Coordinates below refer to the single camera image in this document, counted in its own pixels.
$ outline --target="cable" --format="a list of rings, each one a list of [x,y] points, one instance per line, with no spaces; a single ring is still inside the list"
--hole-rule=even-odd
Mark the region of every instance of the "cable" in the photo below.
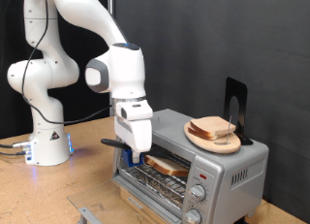
[[[2,147],[2,148],[13,148],[13,146],[9,145],[9,144],[0,144],[0,147]]]
[[[6,7],[4,9],[4,13],[3,13],[3,16],[2,16],[2,21],[1,21],[1,27],[2,27],[2,31],[1,31],[1,39],[0,39],[0,46],[1,46],[1,66],[0,66],[0,75],[1,75],[1,72],[2,72],[2,69],[3,69],[3,61],[4,61],[4,45],[5,45],[5,23],[6,23],[6,16],[7,16],[7,11],[9,9],[9,6],[10,6],[10,3],[11,3],[11,0],[7,0],[7,4],[6,4]]]
[[[9,156],[18,156],[18,155],[25,155],[25,154],[26,154],[26,151],[20,151],[20,152],[15,153],[15,154],[8,154],[8,153],[0,152],[0,154],[9,155]]]
[[[47,4],[47,0],[46,0],[46,29],[45,29],[44,34],[43,34],[42,37],[40,38],[39,42],[36,44],[36,46],[33,48],[32,52],[31,52],[31,54],[30,54],[29,59],[28,59],[27,64],[26,64],[25,71],[24,71],[24,73],[23,73],[23,77],[22,77],[21,95],[22,95],[22,98],[24,99],[24,101],[25,101],[31,108],[33,108],[34,110],[36,110],[36,111],[39,113],[39,115],[44,119],[44,121],[46,121],[46,122],[48,122],[48,123],[51,123],[51,124],[77,124],[77,123],[80,123],[80,122],[82,122],[82,121],[88,120],[88,119],[92,118],[93,116],[95,116],[95,115],[97,115],[97,114],[99,114],[99,113],[101,113],[101,112],[103,112],[103,111],[108,110],[108,109],[111,107],[111,105],[108,106],[108,107],[106,107],[106,108],[104,108],[104,109],[102,109],[102,110],[100,110],[100,111],[98,111],[98,112],[95,112],[95,113],[93,113],[93,114],[91,114],[91,115],[89,115],[89,116],[87,116],[87,117],[85,117],[85,118],[83,118],[83,119],[60,122],[60,121],[50,121],[50,120],[46,119],[46,117],[41,113],[41,111],[40,111],[38,108],[36,108],[35,106],[31,105],[31,104],[28,102],[28,100],[27,100],[27,98],[25,97],[25,94],[24,94],[24,85],[25,85],[25,78],[26,78],[26,73],[27,73],[28,65],[29,65],[29,63],[30,63],[30,60],[31,60],[31,58],[32,58],[32,56],[33,56],[33,54],[34,54],[34,52],[37,50],[37,48],[38,48],[40,42],[42,41],[42,39],[43,39],[44,36],[46,35],[47,29],[48,29],[48,4]]]

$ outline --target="toaster oven rack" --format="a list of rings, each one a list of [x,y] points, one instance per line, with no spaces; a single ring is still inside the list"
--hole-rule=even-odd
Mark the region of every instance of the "toaster oven rack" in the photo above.
[[[186,191],[186,176],[163,175],[151,166],[139,165],[121,173],[141,184],[147,191],[161,197],[174,208],[182,211]]]

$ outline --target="toast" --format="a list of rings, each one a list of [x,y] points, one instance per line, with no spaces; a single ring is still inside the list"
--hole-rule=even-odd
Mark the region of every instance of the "toast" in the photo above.
[[[170,159],[145,155],[144,162],[152,166],[156,171],[170,176],[187,176],[188,170]]]
[[[192,135],[195,135],[197,137],[200,137],[202,139],[206,139],[206,140],[217,140],[218,138],[221,138],[221,137],[224,137],[226,136],[227,134],[225,135],[215,135],[215,136],[211,136],[211,137],[208,137],[207,135],[205,134],[202,134],[201,132],[198,132],[196,131],[195,129],[193,129],[191,126],[188,127],[188,132]]]
[[[229,124],[228,121],[222,119],[220,116],[208,116],[191,120],[192,129],[207,137],[228,134]],[[230,133],[233,131],[235,131],[235,125],[231,124]]]

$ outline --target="power cord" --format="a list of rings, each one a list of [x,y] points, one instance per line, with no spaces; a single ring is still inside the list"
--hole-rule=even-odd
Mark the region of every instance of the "power cord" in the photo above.
[[[39,42],[36,44],[36,46],[35,46],[34,49],[32,50],[32,52],[31,52],[31,54],[30,54],[30,57],[29,57],[29,59],[28,59],[28,61],[27,61],[27,64],[26,64],[25,71],[24,71],[24,73],[23,73],[22,85],[21,85],[21,95],[22,95],[23,100],[24,100],[31,108],[33,108],[34,110],[36,110],[36,111],[39,113],[39,115],[44,119],[44,121],[46,121],[46,122],[48,122],[48,123],[51,123],[51,124],[77,124],[77,123],[80,123],[80,122],[82,122],[82,121],[88,120],[88,119],[92,118],[93,116],[95,116],[95,115],[97,115],[97,114],[99,114],[99,113],[101,113],[101,112],[104,112],[104,111],[108,110],[108,109],[111,107],[111,105],[108,106],[108,107],[106,107],[106,108],[104,108],[104,109],[102,109],[102,110],[100,110],[100,111],[98,111],[98,112],[95,112],[95,113],[93,113],[93,114],[91,114],[91,115],[89,115],[89,116],[87,116],[87,117],[85,117],[85,118],[83,118],[83,119],[61,122],[61,121],[50,121],[50,120],[46,119],[46,117],[41,113],[41,111],[40,111],[38,108],[36,108],[35,106],[33,106],[33,105],[31,105],[31,104],[29,103],[29,101],[27,100],[27,98],[26,98],[25,95],[24,95],[24,85],[25,85],[26,72],[27,72],[28,65],[29,65],[29,63],[30,63],[30,60],[31,60],[31,58],[32,58],[32,56],[33,56],[33,54],[34,54],[34,52],[37,50],[38,45],[40,44],[40,42],[42,41],[42,39],[44,38],[44,36],[45,36],[46,33],[47,33],[47,29],[48,29],[48,4],[47,4],[47,0],[46,0],[46,29],[45,29],[45,32],[44,32],[44,34],[42,35],[41,39],[39,40]]]
[[[20,152],[14,153],[14,154],[8,154],[8,153],[0,152],[0,154],[9,155],[9,156],[18,156],[18,155],[25,155],[25,154],[27,154],[27,152],[26,151],[20,151]]]
[[[1,148],[13,148],[13,146],[9,144],[0,144],[0,147]]]

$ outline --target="wooden table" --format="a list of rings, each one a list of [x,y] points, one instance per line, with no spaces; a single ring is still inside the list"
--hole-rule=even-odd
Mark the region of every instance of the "wooden table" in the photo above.
[[[28,166],[23,156],[0,156],[1,224],[77,224],[79,212],[67,197],[95,187],[112,176],[113,148],[100,139],[115,139],[113,118],[66,126],[74,155],[53,167]],[[28,135],[1,140],[0,144],[26,141]],[[20,151],[4,149],[2,152]],[[272,204],[262,201],[250,224],[305,224]]]

